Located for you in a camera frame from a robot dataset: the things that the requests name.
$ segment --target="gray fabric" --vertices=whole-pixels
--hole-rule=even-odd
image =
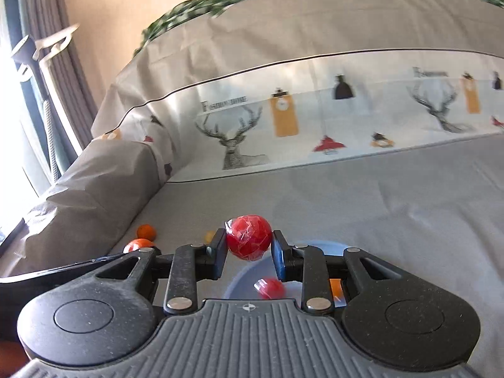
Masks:
[[[95,140],[25,216],[0,257],[0,277],[106,255],[160,187],[151,148]]]
[[[202,242],[230,218],[258,214],[289,243],[361,247],[467,300],[481,320],[470,365],[504,370],[504,136],[198,182],[152,198],[113,251],[150,223],[163,253]],[[246,265],[228,255],[222,279],[198,283],[221,297]]]
[[[98,136],[125,111],[210,78],[313,55],[434,48],[504,57],[504,10],[478,0],[247,0],[148,44],[109,88]]]
[[[29,32],[35,39],[48,37],[69,26],[64,0],[21,0]],[[82,148],[92,140],[96,105],[72,43],[52,59],[51,73],[65,113]]]

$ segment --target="deer print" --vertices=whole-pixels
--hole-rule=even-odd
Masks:
[[[441,100],[439,109],[436,109],[434,107],[434,104],[432,104],[427,98],[427,95],[420,95],[420,84],[421,83],[415,84],[415,87],[412,90],[408,89],[411,97],[420,105],[427,107],[429,114],[434,116],[438,120],[443,130],[452,132],[452,134],[460,134],[462,132],[466,132],[469,128],[468,126],[454,125],[453,123],[449,123],[446,120],[446,116],[450,111],[448,105],[450,105],[455,100],[455,98],[457,98],[457,91],[455,90],[455,88],[453,88],[451,84],[447,83],[447,85],[450,87],[450,91],[443,92],[443,98]]]
[[[243,106],[243,108],[249,113],[249,121],[245,123],[245,121],[240,118],[240,128],[233,138],[229,139],[225,134],[219,132],[219,127],[217,125],[215,125],[213,130],[208,129],[207,121],[209,115],[206,115],[202,127],[196,124],[196,128],[198,128],[202,134],[218,139],[219,143],[226,147],[224,165],[222,167],[223,170],[262,165],[269,162],[266,155],[248,156],[240,154],[239,145],[245,140],[245,133],[257,125],[259,118],[261,117],[261,112],[263,112],[263,108],[259,108],[259,112],[257,114],[246,106]]]

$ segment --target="plastic wrapped candy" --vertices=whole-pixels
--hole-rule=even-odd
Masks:
[[[258,291],[261,298],[265,300],[285,298],[285,287],[283,283],[271,277],[258,280],[257,283],[254,284],[254,288]]]
[[[226,222],[227,247],[242,260],[259,260],[271,244],[268,221],[258,215],[240,216]]]

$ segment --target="blue plate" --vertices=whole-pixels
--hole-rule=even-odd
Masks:
[[[337,241],[311,240],[304,241],[303,243],[316,246],[322,249],[324,254],[333,256],[343,255],[343,250],[348,247],[347,245],[338,243]],[[267,251],[262,259],[251,262],[236,275],[224,293],[224,298],[233,300],[260,299],[261,297],[254,288],[254,284],[259,279],[264,279],[266,277],[276,278],[276,276],[275,266],[273,265],[273,260],[271,259],[271,252]],[[297,304],[299,305],[301,301],[302,284],[298,281],[289,281],[284,283],[284,286],[286,290],[286,297],[296,299]],[[334,304],[336,306],[342,306],[345,305],[345,302],[344,300],[335,299]]]

